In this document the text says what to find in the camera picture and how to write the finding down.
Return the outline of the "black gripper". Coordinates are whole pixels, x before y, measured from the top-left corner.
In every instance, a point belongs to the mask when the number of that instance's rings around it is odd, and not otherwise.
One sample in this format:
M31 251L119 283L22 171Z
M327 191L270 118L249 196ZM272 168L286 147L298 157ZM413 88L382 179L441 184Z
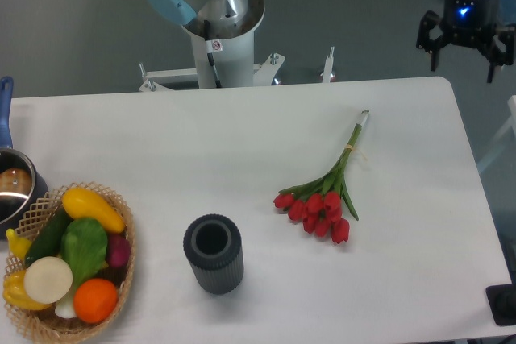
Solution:
M431 56L431 71L439 65L439 53L448 44L476 47L489 62L487 83L497 68L511 66L515 59L515 25L497 25L499 0L445 0L443 18L427 11L420 20L416 48ZM431 38L438 28L440 34Z

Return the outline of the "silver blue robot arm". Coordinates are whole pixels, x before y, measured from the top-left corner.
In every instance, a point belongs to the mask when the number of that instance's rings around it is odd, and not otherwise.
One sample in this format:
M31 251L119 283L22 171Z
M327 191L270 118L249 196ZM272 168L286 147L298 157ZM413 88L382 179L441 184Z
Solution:
M272 53L254 61L254 33L264 17L264 0L147 0L152 9L190 36L195 74L202 89L271 85L285 58ZM496 68L515 60L515 25L497 21L500 0L444 0L443 14L421 18L417 48L436 69L447 45L476 49Z

